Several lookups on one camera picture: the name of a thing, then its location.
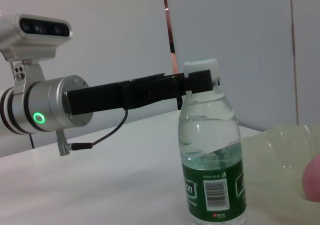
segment water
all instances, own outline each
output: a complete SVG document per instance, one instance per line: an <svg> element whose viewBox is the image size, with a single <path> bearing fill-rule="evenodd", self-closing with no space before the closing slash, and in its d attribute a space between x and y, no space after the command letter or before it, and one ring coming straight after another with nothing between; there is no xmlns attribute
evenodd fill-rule
<svg viewBox="0 0 320 225"><path fill-rule="evenodd" d="M187 93L179 118L178 141L182 164L200 173L214 174L240 163L242 147L239 126L230 103L218 86L214 86L213 91ZM204 186L203 181L195 184L198 188ZM247 213L223 222L204 221L191 215L190 221L194 225L245 225Z"/></svg>

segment green light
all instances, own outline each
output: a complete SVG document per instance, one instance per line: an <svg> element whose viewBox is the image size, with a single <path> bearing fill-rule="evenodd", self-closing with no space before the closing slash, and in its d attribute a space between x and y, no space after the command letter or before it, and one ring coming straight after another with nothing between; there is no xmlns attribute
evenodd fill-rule
<svg viewBox="0 0 320 225"><path fill-rule="evenodd" d="M38 123L38 124L44 124L46 119L45 116L43 116L40 112L35 112L33 114L33 119Z"/></svg>

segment white bottle cap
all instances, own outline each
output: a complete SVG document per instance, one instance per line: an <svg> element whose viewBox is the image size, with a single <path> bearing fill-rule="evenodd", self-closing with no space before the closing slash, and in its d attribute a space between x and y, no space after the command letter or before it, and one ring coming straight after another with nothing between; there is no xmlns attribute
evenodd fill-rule
<svg viewBox="0 0 320 225"><path fill-rule="evenodd" d="M212 81L220 80L219 65L215 58L198 59L194 61L186 61L183 66L184 76L188 77L190 73L210 70Z"/></svg>

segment screw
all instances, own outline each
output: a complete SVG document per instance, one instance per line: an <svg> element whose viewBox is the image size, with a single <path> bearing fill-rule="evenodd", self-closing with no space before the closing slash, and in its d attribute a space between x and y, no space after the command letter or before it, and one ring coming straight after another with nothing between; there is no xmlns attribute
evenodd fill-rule
<svg viewBox="0 0 320 225"><path fill-rule="evenodd" d="M72 76L72 77L71 77L71 80L72 80L73 83L76 83L76 82L77 82L77 78L76 78L75 76Z"/></svg>

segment water bottle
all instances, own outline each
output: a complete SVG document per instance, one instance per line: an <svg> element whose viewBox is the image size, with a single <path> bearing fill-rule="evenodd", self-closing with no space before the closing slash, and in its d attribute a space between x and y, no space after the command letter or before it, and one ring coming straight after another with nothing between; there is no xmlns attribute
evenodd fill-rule
<svg viewBox="0 0 320 225"><path fill-rule="evenodd" d="M213 90L186 94L178 127L187 205L193 225L246 225L240 130L220 89L216 59L184 64L184 75L210 70Z"/></svg>

